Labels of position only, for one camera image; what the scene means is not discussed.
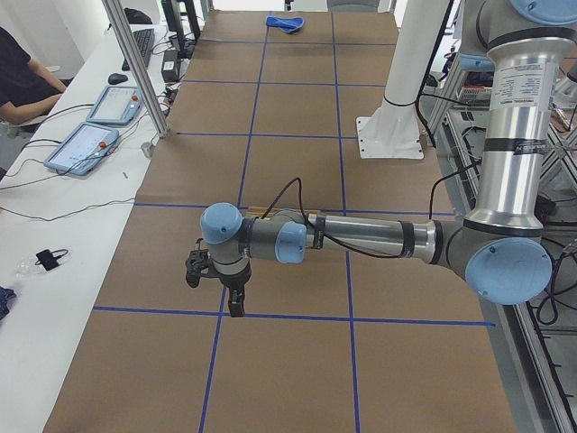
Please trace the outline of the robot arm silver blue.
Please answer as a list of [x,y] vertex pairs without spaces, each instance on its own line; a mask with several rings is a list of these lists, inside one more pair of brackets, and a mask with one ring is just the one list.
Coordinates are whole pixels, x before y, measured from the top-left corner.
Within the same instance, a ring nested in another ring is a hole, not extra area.
[[490,59],[495,72],[476,203],[462,222],[424,224],[269,207],[243,216],[232,204],[208,207],[202,236],[187,258],[186,279],[216,278],[234,317],[244,313],[251,259],[300,263],[306,249],[343,249],[379,259],[418,258],[452,270],[496,304],[539,294],[553,266],[540,243],[534,209],[554,85],[576,43],[573,1],[469,1],[463,55]]

